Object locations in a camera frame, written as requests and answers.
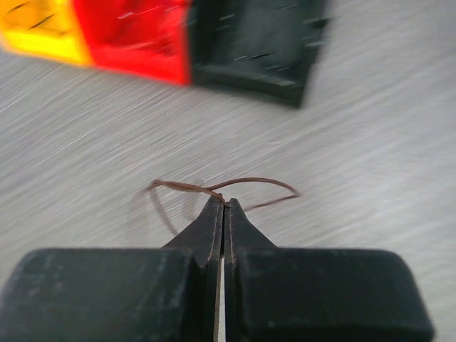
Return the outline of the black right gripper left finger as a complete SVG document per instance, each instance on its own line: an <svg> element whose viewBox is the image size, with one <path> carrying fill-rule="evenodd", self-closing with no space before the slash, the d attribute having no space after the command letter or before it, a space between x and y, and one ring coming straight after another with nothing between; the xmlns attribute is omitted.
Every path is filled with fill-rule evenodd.
<svg viewBox="0 0 456 342"><path fill-rule="evenodd" d="M3 341L216 341L224 205L159 249L42 248L1 292Z"/></svg>

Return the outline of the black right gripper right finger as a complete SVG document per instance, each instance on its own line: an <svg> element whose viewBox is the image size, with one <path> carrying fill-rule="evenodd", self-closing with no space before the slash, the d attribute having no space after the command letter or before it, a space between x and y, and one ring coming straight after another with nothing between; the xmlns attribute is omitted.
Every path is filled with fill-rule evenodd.
<svg viewBox="0 0 456 342"><path fill-rule="evenodd" d="M228 341L431 341L413 273L380 249L274 245L233 199L224 211Z"/></svg>

